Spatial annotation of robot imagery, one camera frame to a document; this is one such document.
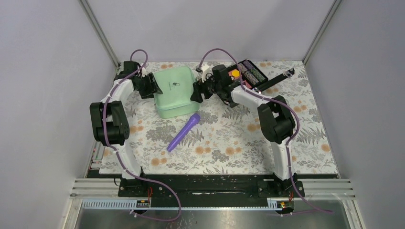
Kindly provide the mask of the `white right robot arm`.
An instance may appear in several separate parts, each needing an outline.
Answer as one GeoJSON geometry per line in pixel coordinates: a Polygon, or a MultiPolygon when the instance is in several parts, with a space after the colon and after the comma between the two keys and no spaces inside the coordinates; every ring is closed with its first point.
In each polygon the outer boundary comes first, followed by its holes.
{"type": "Polygon", "coordinates": [[[292,77],[295,69],[290,68],[272,79],[266,78],[252,63],[238,63],[230,67],[223,64],[214,67],[199,64],[195,70],[200,79],[193,83],[192,101],[202,103],[215,94],[229,107],[240,104],[251,112],[257,112],[261,132],[272,147],[274,175],[277,177],[274,183],[275,193],[282,197],[287,196],[297,180],[288,151],[296,122],[284,97],[269,98],[264,96],[263,91],[292,77]]]}

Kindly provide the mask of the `purple flashlight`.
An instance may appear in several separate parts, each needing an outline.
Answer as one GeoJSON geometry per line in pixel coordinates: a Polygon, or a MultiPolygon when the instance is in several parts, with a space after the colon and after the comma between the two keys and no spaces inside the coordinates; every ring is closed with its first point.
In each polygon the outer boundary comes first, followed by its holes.
{"type": "Polygon", "coordinates": [[[190,116],[188,122],[184,125],[184,127],[178,132],[178,134],[172,139],[167,147],[167,151],[171,152],[175,149],[175,147],[183,140],[183,138],[190,132],[190,130],[196,126],[201,117],[198,113],[194,113],[190,116]]]}

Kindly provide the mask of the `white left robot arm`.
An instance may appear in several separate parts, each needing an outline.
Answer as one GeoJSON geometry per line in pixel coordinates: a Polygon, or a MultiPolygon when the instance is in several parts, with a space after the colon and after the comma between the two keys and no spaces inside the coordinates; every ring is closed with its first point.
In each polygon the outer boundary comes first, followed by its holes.
{"type": "Polygon", "coordinates": [[[145,64],[125,61],[123,70],[115,76],[107,95],[100,102],[91,103],[89,107],[95,140],[115,153],[121,166],[121,177],[133,179],[129,188],[136,196],[146,194],[148,184],[141,165],[126,143],[130,125],[124,104],[134,91],[142,99],[163,93],[153,73],[148,73],[144,67],[145,64]]]}

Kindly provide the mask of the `mint green medicine kit case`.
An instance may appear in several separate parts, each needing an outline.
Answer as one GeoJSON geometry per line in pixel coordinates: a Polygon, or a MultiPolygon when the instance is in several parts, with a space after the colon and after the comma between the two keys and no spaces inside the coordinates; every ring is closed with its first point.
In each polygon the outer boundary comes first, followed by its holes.
{"type": "Polygon", "coordinates": [[[154,101],[160,118],[167,119],[187,115],[199,110],[200,104],[191,100],[193,83],[192,70],[187,66],[176,67],[154,73],[162,93],[154,94],[154,101]]]}

